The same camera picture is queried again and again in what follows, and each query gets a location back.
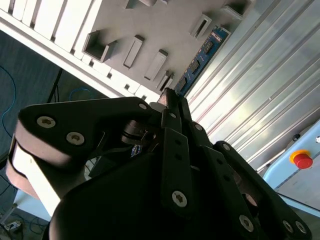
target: gray carpet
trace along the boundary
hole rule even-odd
[[[16,100],[5,115],[4,124],[12,135],[20,109],[48,100],[59,67],[0,31],[0,66],[7,69],[16,84]],[[11,105],[14,88],[0,69],[0,115]],[[9,149],[11,138],[0,126],[0,155]]]

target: black cable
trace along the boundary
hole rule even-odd
[[[21,224],[21,240],[24,240],[24,226]]]
[[[3,169],[7,164],[8,152],[5,152],[0,156],[0,170]]]
[[[36,216],[34,219],[31,220],[30,225],[29,225],[29,230],[30,230],[31,232],[33,232],[34,234],[41,235],[41,234],[44,232],[44,230],[43,230],[38,224],[33,223],[33,221],[34,221],[35,219],[38,219],[38,217]],[[35,232],[35,231],[33,231],[32,228],[31,228],[32,224],[38,225],[38,227],[41,229],[41,232]]]
[[[8,235],[8,237],[10,238],[10,240],[13,240],[10,232],[9,232],[2,224],[0,224],[0,228],[2,228],[2,229],[5,231],[5,233]]]
[[[91,98],[91,99],[94,99],[94,95],[93,95],[93,93],[92,93],[89,89],[87,89],[87,88],[85,88],[85,87],[79,87],[79,88],[76,88],[76,89],[72,90],[72,92],[70,92],[70,95],[69,95],[69,101],[70,101],[70,102],[72,101],[72,95],[73,95],[75,92],[79,92],[79,91],[87,91],[87,92],[89,92],[89,93],[90,93],[90,98]]]
[[[84,165],[86,167],[86,169],[88,169],[89,173],[91,172],[90,169],[87,167],[87,165]]]
[[[56,76],[56,79],[55,79],[55,81],[54,81],[53,87],[52,87],[52,89],[51,89],[49,98],[48,98],[48,100],[46,101],[47,104],[51,103],[52,98],[54,97],[54,93],[55,93],[55,91],[56,91],[58,82],[59,82],[59,80],[60,80],[60,78],[61,78],[62,72],[63,72],[63,69],[60,68],[60,69],[59,69],[59,72],[58,72],[58,75]]]
[[[56,85],[56,94],[58,97],[58,103],[60,102],[60,97],[59,97],[59,84]]]
[[[54,102],[56,103],[57,100],[56,100],[56,90],[54,90]]]
[[[24,222],[24,224],[26,224],[26,223],[30,224],[30,223],[31,223],[30,221],[24,219],[22,216],[20,216],[20,215],[17,214],[17,213],[13,213],[13,214],[11,214],[11,216],[18,217],[18,218],[22,219],[22,221]],[[37,224],[37,223],[34,223],[34,222],[33,222],[32,224],[33,224],[33,225],[38,225],[38,226],[41,226],[41,227],[46,227],[46,226],[47,226],[47,225]]]
[[[41,225],[40,223],[39,223],[39,220],[40,220],[40,217],[38,217],[38,219],[36,220],[36,224],[39,226],[39,228],[41,228],[41,230],[42,231],[44,231],[44,227],[47,227],[47,225]]]
[[[3,191],[0,193],[0,196],[1,196],[2,194],[4,194],[10,186],[11,186],[11,184],[8,185],[8,186],[5,188],[5,190],[3,190]]]
[[[5,179],[2,175],[0,175],[0,178],[2,178],[3,180],[5,180],[7,184],[10,184],[10,185],[11,185],[11,183],[10,183],[7,179]]]

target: blue cable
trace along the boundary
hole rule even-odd
[[[2,116],[1,116],[2,127],[4,128],[6,134],[8,134],[8,136],[9,136],[10,138],[12,138],[12,135],[10,135],[10,133],[9,133],[8,130],[6,129],[6,126],[5,126],[5,123],[4,123],[4,117],[5,117],[5,115],[12,109],[13,105],[14,105],[15,102],[16,102],[17,88],[16,88],[15,80],[14,80],[14,78],[11,76],[11,74],[10,74],[6,69],[4,69],[2,66],[0,66],[0,69],[2,69],[3,71],[5,71],[6,74],[9,75],[9,77],[11,78],[11,81],[12,81],[13,89],[14,89],[13,100],[12,100],[11,106],[10,106],[7,110],[5,110],[4,113],[3,113]]]
[[[79,92],[79,91],[87,91],[87,92],[89,92],[89,93],[90,93],[90,95],[91,95],[91,99],[93,99],[93,98],[94,98],[94,96],[93,96],[92,92],[91,92],[89,89],[84,88],[84,87],[79,87],[79,88],[76,88],[76,89],[72,90],[72,92],[70,92],[70,95],[69,95],[69,101],[71,101],[72,94],[74,94],[75,92]]]

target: light blue panel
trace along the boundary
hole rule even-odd
[[[316,143],[316,137],[320,135],[320,121],[316,122],[298,141],[296,141],[285,153],[280,156],[266,171],[263,179],[275,189],[288,179],[298,168],[290,162],[290,155],[301,149],[308,150],[315,159],[320,152],[320,144]]]
[[[280,197],[286,202],[286,204],[288,204],[288,205],[290,205],[290,206],[292,206],[292,207],[294,207],[296,209],[300,209],[300,210],[302,210],[302,211],[304,211],[304,212],[306,212],[308,214],[312,214],[312,215],[320,218],[320,211],[318,211],[318,210],[316,210],[316,209],[314,209],[312,207],[309,207],[307,205],[304,205],[304,204],[302,204],[302,203],[300,203],[298,201],[290,199],[288,197],[285,197],[285,196],[282,196],[282,195],[280,195]]]
[[[18,209],[21,209],[29,214],[32,214],[48,222],[50,222],[51,220],[51,216],[45,209],[45,206],[42,204],[42,202],[39,199],[36,199],[21,190],[17,191],[13,203],[18,205]]]

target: emergency stop button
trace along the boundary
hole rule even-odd
[[[291,154],[290,162],[295,164],[299,169],[307,169],[312,166],[314,161],[310,157],[310,152],[307,150],[298,150]]]

